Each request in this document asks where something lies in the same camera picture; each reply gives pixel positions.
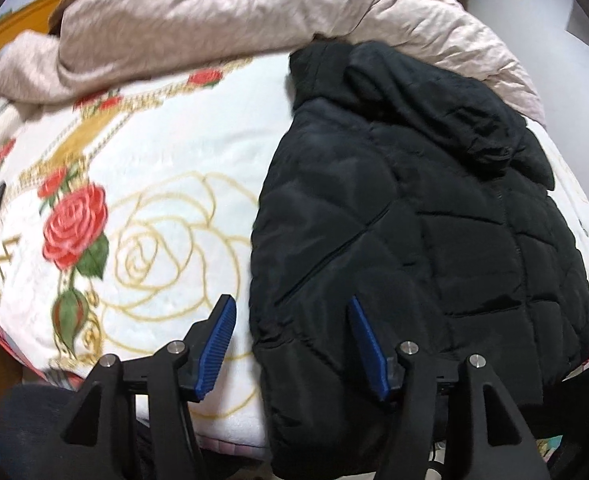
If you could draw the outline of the black quilted puffer jacket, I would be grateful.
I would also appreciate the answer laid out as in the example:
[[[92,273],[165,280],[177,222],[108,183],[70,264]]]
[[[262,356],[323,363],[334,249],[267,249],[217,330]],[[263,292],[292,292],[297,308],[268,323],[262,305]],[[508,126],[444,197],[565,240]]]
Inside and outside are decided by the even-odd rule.
[[[372,470],[393,412],[349,303],[400,341],[486,356],[538,439],[589,402],[589,285],[525,119],[480,81],[381,42],[292,53],[293,122],[251,236],[250,328],[272,467]]]

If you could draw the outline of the white rose-print bed sheet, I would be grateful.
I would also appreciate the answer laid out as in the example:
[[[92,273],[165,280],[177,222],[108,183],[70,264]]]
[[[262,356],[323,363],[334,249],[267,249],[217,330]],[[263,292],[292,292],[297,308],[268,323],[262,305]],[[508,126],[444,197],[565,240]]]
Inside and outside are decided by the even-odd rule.
[[[232,295],[221,378],[192,408],[198,437],[224,453],[272,452],[250,328],[251,236],[293,122],[291,55],[45,107],[0,153],[0,327],[39,370],[85,376],[101,353],[150,354]],[[589,285],[587,200],[545,129],[521,116]]]

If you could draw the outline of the pink leaf-pattern duvet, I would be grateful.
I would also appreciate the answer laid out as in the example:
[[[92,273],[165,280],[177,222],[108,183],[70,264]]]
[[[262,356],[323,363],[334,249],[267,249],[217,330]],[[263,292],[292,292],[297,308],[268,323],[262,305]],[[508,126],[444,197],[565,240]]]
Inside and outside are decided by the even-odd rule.
[[[127,80],[292,50],[316,36],[375,40],[484,82],[535,122],[529,74],[456,0],[74,0],[58,35],[27,30],[0,56],[0,96],[54,104]]]

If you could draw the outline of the orange wooden headboard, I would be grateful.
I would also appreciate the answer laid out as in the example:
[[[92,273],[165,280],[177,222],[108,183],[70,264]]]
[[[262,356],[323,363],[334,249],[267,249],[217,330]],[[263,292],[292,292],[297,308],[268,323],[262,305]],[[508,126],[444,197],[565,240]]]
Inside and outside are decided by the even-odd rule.
[[[46,34],[48,18],[61,0],[34,0],[20,10],[0,19],[0,50],[16,38],[20,32],[34,30]]]

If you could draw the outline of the grey wall panel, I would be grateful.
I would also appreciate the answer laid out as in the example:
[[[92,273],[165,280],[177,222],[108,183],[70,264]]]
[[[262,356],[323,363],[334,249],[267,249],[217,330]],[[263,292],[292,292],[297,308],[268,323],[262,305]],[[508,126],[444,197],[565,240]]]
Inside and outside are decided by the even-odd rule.
[[[576,1],[572,4],[565,30],[589,47],[589,17]]]

